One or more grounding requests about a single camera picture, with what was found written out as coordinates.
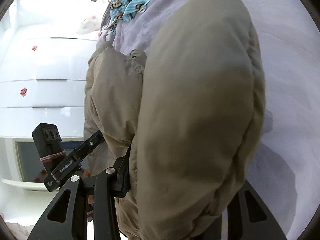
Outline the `white wardrobe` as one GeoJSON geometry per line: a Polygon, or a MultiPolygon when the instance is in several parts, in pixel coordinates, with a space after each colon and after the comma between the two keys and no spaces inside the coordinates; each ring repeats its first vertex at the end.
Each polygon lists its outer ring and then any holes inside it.
{"type": "Polygon", "coordinates": [[[82,34],[84,19],[101,19],[94,0],[13,0],[1,19],[1,137],[29,139],[41,122],[62,137],[84,129],[84,86],[98,30],[82,34]]]}

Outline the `beige puffer jacket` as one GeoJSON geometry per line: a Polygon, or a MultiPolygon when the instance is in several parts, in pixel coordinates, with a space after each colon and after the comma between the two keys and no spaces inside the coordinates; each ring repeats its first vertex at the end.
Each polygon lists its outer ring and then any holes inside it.
{"type": "Polygon", "coordinates": [[[89,60],[85,135],[109,160],[130,151],[131,190],[116,199],[129,239],[191,239],[245,181],[265,114],[258,36],[242,0],[189,0],[147,52],[101,35],[89,60]]]}

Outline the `white floral pillow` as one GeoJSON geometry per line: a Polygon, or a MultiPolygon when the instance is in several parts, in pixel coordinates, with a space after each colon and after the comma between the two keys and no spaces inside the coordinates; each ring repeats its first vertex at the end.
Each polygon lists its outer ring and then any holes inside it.
{"type": "Polygon", "coordinates": [[[100,29],[100,20],[96,16],[86,18],[82,21],[80,31],[82,34],[88,34],[100,29]]]}

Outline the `lavender fleece bed blanket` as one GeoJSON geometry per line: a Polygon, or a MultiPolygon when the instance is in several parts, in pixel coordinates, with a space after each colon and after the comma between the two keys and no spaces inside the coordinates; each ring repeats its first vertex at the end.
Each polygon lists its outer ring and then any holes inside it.
{"type": "MultiPolygon", "coordinates": [[[[189,0],[152,0],[107,36],[124,55],[147,52],[189,0]]],[[[265,77],[259,144],[245,170],[287,239],[319,239],[319,30],[300,0],[242,0],[258,36],[265,77]]]]}

